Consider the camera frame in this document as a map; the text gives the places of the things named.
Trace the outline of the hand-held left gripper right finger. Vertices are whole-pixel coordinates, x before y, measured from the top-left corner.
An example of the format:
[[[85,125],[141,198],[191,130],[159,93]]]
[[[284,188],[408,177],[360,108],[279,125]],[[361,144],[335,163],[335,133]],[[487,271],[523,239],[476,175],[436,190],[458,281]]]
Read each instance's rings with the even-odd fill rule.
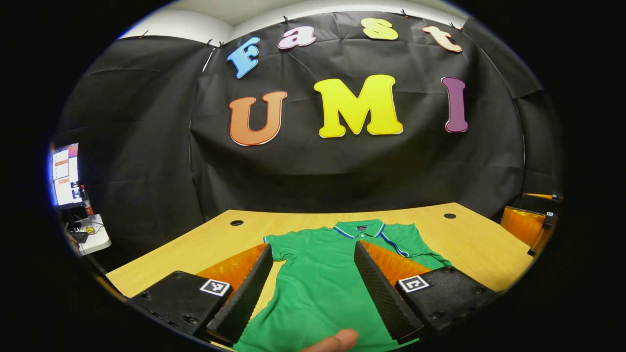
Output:
[[[453,266],[431,270],[369,242],[356,243],[354,263],[398,343],[434,338],[501,296]]]

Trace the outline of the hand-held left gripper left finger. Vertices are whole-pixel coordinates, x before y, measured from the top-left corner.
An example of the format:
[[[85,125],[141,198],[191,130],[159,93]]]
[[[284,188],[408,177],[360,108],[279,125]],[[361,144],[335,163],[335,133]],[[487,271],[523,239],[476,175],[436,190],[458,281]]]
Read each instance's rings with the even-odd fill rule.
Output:
[[[175,270],[131,302],[183,334],[235,345],[252,318],[272,266],[272,247],[261,243],[197,274]]]

